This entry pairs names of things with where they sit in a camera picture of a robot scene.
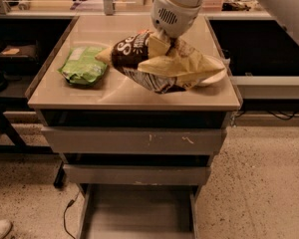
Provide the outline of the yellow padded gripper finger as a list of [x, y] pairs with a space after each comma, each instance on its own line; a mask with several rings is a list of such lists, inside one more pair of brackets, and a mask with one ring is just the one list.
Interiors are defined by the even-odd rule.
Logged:
[[165, 35], [152, 33], [149, 35], [149, 58], [164, 56], [170, 48], [170, 38]]

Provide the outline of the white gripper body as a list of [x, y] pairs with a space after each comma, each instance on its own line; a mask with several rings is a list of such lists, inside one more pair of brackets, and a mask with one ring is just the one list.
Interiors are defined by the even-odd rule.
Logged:
[[171, 38], [178, 38], [193, 24], [200, 10], [201, 0], [153, 0], [151, 19], [158, 30]]

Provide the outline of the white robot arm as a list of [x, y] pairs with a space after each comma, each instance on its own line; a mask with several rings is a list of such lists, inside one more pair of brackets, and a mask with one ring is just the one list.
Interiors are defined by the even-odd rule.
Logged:
[[[150, 11], [152, 23], [169, 37], [178, 38], [192, 26], [203, 2], [210, 3], [210, 0], [153, 0]], [[224, 3], [264, 10], [299, 45], [299, 0], [224, 0]]]

